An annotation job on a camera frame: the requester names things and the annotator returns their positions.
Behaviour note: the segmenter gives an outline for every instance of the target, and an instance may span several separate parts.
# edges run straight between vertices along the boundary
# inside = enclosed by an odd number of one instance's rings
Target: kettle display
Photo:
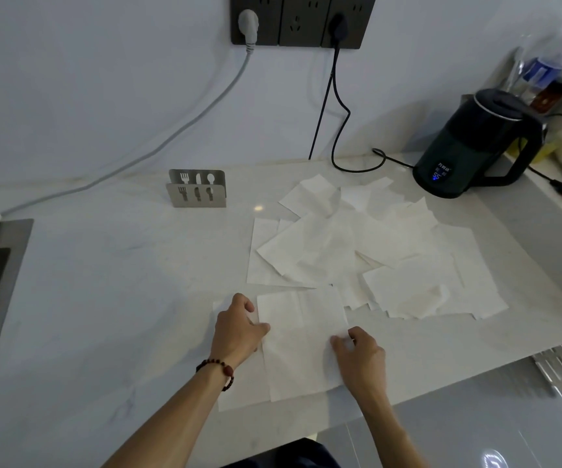
[[[480,90],[449,119],[413,169],[421,188],[456,198],[470,187],[510,185],[524,173],[545,141],[542,117],[511,93]],[[485,176],[511,143],[527,140],[504,176]]]

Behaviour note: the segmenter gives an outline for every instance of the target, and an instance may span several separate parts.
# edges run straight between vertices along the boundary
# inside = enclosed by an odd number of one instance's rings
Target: hand
[[[255,325],[246,315],[254,312],[253,302],[236,294],[229,309],[220,312],[216,320],[210,358],[219,359],[236,369],[257,350],[261,339],[270,331],[270,324]]]
[[[370,402],[387,402],[385,393],[385,350],[361,327],[348,330],[355,347],[349,350],[343,338],[331,337],[344,384],[361,407]]]

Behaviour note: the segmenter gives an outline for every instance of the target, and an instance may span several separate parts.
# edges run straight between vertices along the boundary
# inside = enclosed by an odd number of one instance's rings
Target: stainless steel napkin holder
[[[173,207],[227,207],[225,173],[208,169],[171,169],[166,184]]]

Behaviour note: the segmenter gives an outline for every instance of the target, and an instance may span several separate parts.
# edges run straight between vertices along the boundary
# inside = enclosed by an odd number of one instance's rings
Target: electrical outlet
[[[284,0],[280,46],[320,47],[331,0]]]
[[[328,9],[328,17],[325,23],[322,47],[333,47],[331,36],[328,33],[328,24],[331,18],[338,13],[346,16],[348,21],[348,37],[340,42],[341,49],[359,49],[363,41],[363,35],[368,27],[368,21],[372,13],[372,7],[376,0],[331,0]]]
[[[230,0],[231,42],[246,44],[238,28],[238,16],[243,10],[253,10],[259,18],[258,46],[276,46],[279,41],[279,25],[283,0]]]

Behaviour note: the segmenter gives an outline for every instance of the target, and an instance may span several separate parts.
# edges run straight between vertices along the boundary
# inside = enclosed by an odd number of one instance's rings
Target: water bottle
[[[528,62],[524,74],[513,86],[512,92],[526,104],[549,86],[562,70],[562,35],[552,38],[543,53]]]

